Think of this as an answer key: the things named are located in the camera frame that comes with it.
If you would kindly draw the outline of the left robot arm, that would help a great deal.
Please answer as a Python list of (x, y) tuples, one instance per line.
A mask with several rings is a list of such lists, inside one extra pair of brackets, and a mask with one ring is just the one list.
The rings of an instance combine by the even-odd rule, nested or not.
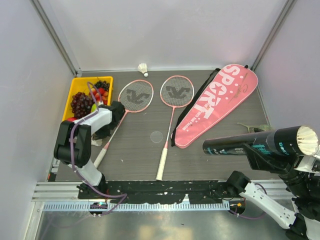
[(64, 120), (59, 126), (54, 158), (72, 168), (96, 199), (106, 195), (107, 184), (105, 176), (91, 160), (91, 137), (94, 133), (109, 136), (124, 114), (124, 105), (113, 101), (110, 106), (100, 105), (97, 110), (78, 120)]

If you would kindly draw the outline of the black shuttlecock tube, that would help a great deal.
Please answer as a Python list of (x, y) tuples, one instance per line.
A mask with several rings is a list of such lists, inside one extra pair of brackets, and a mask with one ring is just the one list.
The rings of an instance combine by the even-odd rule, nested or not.
[(202, 144), (207, 155), (245, 155), (243, 144), (256, 148), (265, 155), (298, 155), (304, 154), (297, 145), (297, 131), (300, 126), (277, 130), (246, 133), (235, 136), (207, 139)]

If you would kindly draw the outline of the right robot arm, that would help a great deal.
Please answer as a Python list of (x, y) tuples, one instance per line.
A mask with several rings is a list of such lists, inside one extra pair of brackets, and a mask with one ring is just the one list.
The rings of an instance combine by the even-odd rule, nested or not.
[(320, 238), (320, 153), (297, 156), (263, 155), (245, 145), (247, 159), (266, 164), (283, 181), (268, 181), (265, 188), (240, 171), (233, 171), (226, 181), (232, 197), (245, 199), (269, 215), (290, 240)]

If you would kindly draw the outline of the clear tube lid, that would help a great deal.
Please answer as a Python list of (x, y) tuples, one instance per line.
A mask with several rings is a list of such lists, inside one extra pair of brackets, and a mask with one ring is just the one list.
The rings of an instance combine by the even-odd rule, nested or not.
[(150, 134), (150, 140), (156, 144), (160, 143), (163, 140), (163, 134), (160, 131), (153, 131)]

